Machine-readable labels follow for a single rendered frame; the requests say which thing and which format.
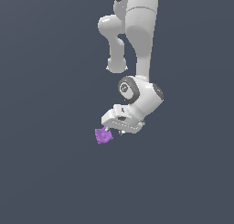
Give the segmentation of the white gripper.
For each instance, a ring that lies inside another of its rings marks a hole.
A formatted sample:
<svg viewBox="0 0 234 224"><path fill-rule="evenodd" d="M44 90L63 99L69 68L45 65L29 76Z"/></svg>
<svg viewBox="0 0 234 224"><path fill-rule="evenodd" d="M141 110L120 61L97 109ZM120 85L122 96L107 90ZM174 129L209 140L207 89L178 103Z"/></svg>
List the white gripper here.
<svg viewBox="0 0 234 224"><path fill-rule="evenodd" d="M114 104L101 117L101 124L106 126L105 131L109 132L111 128L119 131L119 135L125 133L138 133L144 126L144 122L135 120L127 111L127 105Z"/></svg>

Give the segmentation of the small purple lumpy object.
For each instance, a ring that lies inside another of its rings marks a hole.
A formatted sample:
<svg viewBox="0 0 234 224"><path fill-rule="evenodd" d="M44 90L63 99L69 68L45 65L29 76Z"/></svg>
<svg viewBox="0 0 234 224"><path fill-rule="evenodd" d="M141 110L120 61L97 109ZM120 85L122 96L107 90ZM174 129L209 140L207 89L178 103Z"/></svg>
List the small purple lumpy object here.
<svg viewBox="0 0 234 224"><path fill-rule="evenodd" d="M107 144L110 140L113 139L112 132L107 131L106 127L95 130L95 137L98 144Z"/></svg>

